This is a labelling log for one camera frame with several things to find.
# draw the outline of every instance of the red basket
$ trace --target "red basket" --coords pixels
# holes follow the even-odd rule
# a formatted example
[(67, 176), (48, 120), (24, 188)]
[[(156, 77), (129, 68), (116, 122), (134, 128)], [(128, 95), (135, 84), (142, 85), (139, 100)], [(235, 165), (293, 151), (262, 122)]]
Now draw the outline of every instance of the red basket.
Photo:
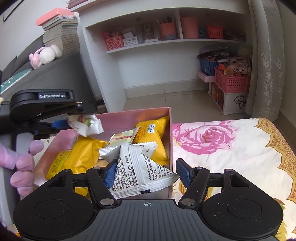
[(226, 76), (215, 67), (216, 83), (225, 93), (246, 93), (251, 77)]
[(222, 39), (223, 27), (207, 25), (207, 33), (210, 39)]
[(105, 40), (109, 50), (118, 49), (124, 46), (123, 36), (113, 37)]

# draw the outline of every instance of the plush toy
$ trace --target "plush toy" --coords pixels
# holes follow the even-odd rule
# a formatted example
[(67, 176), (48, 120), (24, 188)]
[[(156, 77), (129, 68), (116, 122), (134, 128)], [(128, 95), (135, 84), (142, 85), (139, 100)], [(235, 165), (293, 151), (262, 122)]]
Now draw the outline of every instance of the plush toy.
[(56, 45), (51, 45), (50, 47), (42, 47), (34, 54), (30, 54), (29, 60), (33, 69), (37, 69), (41, 65), (48, 64), (56, 58), (61, 58), (62, 56), (63, 54), (60, 48)]

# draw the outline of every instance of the picture frame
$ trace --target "picture frame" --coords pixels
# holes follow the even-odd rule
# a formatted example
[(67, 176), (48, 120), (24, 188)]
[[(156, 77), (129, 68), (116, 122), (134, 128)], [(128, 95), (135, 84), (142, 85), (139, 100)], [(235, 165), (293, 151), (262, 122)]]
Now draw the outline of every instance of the picture frame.
[(24, 0), (16, 0), (9, 8), (7, 8), (2, 16), (3, 16), (3, 21), (5, 22), (9, 16), (13, 13), (13, 11), (23, 2)]

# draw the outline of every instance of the pink flower pattern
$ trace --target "pink flower pattern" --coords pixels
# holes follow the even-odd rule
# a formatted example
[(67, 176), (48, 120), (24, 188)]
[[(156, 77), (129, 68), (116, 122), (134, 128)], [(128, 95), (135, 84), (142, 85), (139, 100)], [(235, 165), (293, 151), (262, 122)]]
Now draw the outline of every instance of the pink flower pattern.
[(230, 150), (238, 128), (232, 120), (173, 125), (173, 137), (186, 151), (201, 155)]

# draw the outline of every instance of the sheer curtain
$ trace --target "sheer curtain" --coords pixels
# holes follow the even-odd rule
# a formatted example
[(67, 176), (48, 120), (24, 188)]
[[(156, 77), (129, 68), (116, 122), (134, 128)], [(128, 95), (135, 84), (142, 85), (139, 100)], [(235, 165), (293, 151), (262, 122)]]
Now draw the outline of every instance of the sheer curtain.
[(284, 38), (275, 0), (248, 0), (253, 34), (253, 61), (246, 113), (278, 118), (284, 86)]

